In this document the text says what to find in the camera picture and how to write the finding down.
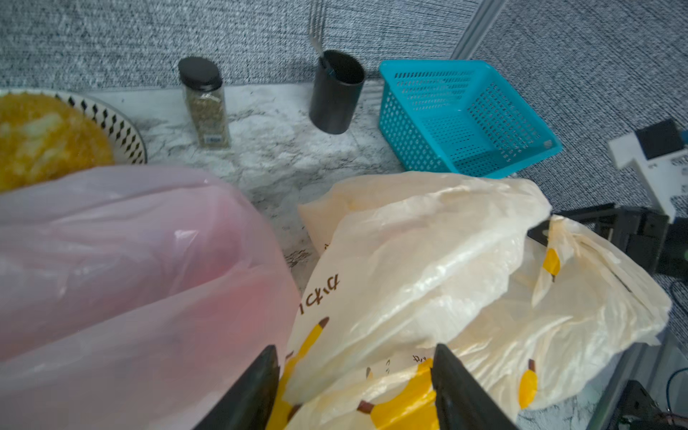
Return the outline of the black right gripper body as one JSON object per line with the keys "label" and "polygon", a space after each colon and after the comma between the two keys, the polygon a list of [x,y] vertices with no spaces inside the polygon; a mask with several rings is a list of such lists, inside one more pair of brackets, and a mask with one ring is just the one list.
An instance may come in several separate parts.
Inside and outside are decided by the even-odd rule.
{"label": "black right gripper body", "polygon": [[643,207],[601,204],[560,211],[605,238],[649,274],[669,273],[669,217]]}

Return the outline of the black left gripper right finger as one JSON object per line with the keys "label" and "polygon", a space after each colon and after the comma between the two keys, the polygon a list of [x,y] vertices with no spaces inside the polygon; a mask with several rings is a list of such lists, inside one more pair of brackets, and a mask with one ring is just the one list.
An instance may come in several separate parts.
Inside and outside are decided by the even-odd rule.
{"label": "black left gripper right finger", "polygon": [[441,430],[517,429],[444,344],[435,348],[431,378]]}

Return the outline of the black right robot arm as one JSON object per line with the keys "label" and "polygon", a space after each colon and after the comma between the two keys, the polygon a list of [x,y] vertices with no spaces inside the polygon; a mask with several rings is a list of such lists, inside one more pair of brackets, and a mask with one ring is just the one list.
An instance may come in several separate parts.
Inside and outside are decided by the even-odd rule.
{"label": "black right robot arm", "polygon": [[687,279],[687,220],[654,209],[616,204],[561,211],[605,238],[650,275]]}

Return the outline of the cream banana print plastic bag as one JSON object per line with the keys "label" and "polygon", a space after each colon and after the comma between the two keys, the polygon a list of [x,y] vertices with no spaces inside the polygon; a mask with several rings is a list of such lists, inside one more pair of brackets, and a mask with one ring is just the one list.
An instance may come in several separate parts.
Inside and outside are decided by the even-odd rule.
{"label": "cream banana print plastic bag", "polygon": [[271,429],[437,429],[447,347],[496,403],[493,428],[577,395],[653,342],[672,303],[527,179],[354,177],[299,215],[320,254]]}

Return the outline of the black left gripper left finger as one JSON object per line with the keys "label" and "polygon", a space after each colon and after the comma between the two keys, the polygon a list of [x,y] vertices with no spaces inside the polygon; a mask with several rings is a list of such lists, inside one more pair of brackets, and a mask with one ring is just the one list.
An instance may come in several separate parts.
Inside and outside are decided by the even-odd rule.
{"label": "black left gripper left finger", "polygon": [[280,380],[277,349],[267,346],[193,430],[267,428]]}

